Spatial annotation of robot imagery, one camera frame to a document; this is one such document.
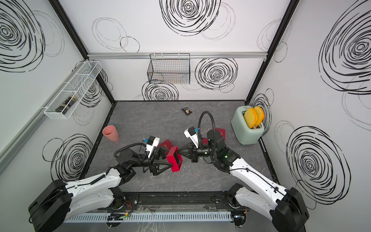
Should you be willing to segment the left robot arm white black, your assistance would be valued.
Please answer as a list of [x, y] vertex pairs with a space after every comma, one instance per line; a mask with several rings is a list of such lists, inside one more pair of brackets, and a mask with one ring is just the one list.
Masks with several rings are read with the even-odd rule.
[[169, 149], [134, 143], [114, 153], [117, 165], [105, 172], [81, 180], [50, 183], [29, 208], [29, 223], [37, 232], [52, 232], [68, 219], [86, 212], [114, 205], [124, 199], [119, 186], [135, 176], [135, 167], [148, 168], [153, 175], [172, 168], [167, 162]]

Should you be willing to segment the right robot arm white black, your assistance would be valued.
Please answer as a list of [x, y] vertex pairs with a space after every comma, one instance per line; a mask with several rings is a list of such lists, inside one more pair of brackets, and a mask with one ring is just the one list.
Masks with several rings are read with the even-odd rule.
[[216, 130], [214, 117], [209, 111], [202, 112], [208, 115], [212, 129], [209, 131], [208, 145], [202, 142], [201, 128], [190, 127], [184, 135], [192, 142], [187, 153], [182, 156], [193, 162], [199, 157], [210, 157], [211, 164], [223, 173], [230, 174], [246, 185], [232, 192], [232, 197], [239, 204], [260, 213], [269, 219], [279, 232], [305, 232], [305, 223], [310, 215], [302, 194], [294, 187], [285, 188], [258, 172], [249, 165], [238, 153], [228, 148], [221, 133]]

